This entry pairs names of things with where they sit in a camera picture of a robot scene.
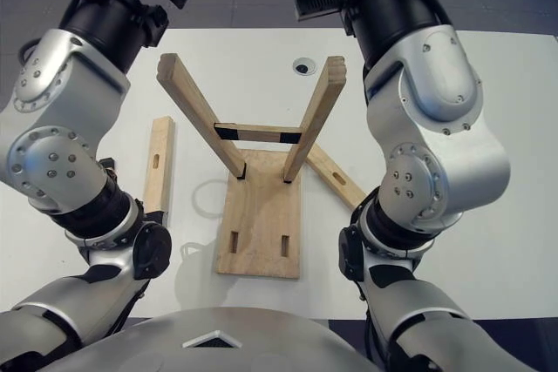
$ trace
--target black cable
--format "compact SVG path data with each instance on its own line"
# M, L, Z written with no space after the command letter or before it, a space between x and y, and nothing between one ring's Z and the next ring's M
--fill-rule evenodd
M438 19L443 25L451 25L452 20L447 15L444 7L440 4L439 0L425 0L426 3L434 10L434 13L438 16Z
M146 292L148 285L149 285L149 281L147 281L146 284L143 287L141 287L141 289L136 293L136 295L134 295L133 298L127 303L127 305L124 307L124 309L122 310L122 312L120 313L119 317L116 319L112 327L106 332L105 337L118 333L124 327L124 324L128 319L128 315L130 315L130 313L132 312L133 306Z
M374 362L372 358L372 351L370 346L370 329L372 327L372 318L370 310L366 310L366 325L364 326L364 349L366 350L366 357L370 362Z
M60 28L62 30L66 26L66 24L68 24L68 21L70 21L71 16L78 9L79 1L80 0L71 0L70 1L70 4L68 4L68 7L66 8L66 11L64 12L64 15L62 16L62 19L60 19L60 25L58 26L58 28Z
M29 60L31 53L33 52L31 49L34 50L34 47L37 46L40 40L41 38L33 38L31 41L27 41L25 44L21 46L21 48L17 52L17 60L22 66L25 65L25 63L27 63L27 60Z

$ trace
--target wooden plank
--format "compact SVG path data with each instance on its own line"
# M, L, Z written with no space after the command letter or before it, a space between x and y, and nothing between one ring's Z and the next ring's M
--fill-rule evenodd
M221 139L240 141L296 144L301 136L300 128L291 126L218 123L214 128Z
M170 117L153 121L147 160L146 187L143 193L145 213L166 220L172 177L174 121Z
M282 181L286 152L241 150L246 179L228 177L215 270L296 279L300 275L301 176Z
M341 170L341 167L318 144L312 146L306 157L306 162L351 211L366 198L366 193L352 181L347 173Z
M219 120L178 55L160 56L157 80L228 170L240 178L244 173L244 159L232 141L221 140L215 132L214 124Z
M286 182L292 182L303 166L310 148L316 141L325 120L330 115L331 109L339 97L339 93L345 86L346 73L347 69L343 57L327 58L312 99L304 113L303 122L300 124L303 134L298 144L291 147L285 162L283 178Z

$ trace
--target wooden board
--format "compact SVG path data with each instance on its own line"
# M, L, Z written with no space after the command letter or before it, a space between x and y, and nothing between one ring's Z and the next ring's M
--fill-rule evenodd
M232 141L221 140L217 135L214 124L219 120L178 55L160 56L157 80L228 170L235 177L241 177L244 172L241 154Z
M306 162L320 178L335 192L352 211L359 206L366 193L322 150L314 144L306 157Z
M297 279L301 229L301 176L286 184L286 152L241 150L246 179L228 176L227 200L215 269Z
M214 127L222 139L240 141L296 144L301 135L300 128L291 126L218 123Z
M291 147L285 162L283 178L286 182L293 181L303 166L310 148L345 86L347 69L344 62L344 58L339 56L328 57L325 61L316 89L304 113L303 122L300 124L302 131L300 141Z
M145 213L168 213L173 162L174 121L170 117L153 121L147 160Z

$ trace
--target bolt hole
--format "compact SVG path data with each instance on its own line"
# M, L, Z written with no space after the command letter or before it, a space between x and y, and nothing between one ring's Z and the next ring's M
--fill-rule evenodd
M75 37L71 37L71 38L70 38L70 42L71 42L72 44L78 45L78 46L80 46L80 47L83 45L82 42L79 41L79 40L78 40L77 38L75 38Z
M339 182L341 185L345 186L347 184L347 182L345 181L345 179L343 179L343 177L341 177L341 175L337 172L333 172L331 174L333 176L333 178Z

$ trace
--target rectangular slot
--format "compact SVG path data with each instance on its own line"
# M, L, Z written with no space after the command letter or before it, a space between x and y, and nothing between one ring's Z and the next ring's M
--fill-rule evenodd
M236 253L238 249L238 232L231 231L230 232L230 253Z
M289 257L289 236L282 235L281 236L281 256L282 257Z

